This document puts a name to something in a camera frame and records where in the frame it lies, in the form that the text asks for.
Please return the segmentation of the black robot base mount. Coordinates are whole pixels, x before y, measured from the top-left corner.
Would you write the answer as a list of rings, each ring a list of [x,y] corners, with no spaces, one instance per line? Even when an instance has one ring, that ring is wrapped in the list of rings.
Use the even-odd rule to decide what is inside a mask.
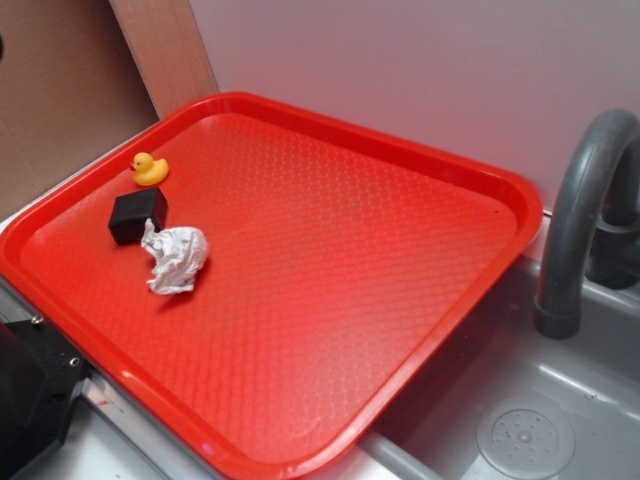
[[[1,324],[1,477],[19,479],[65,443],[87,375],[47,321]]]

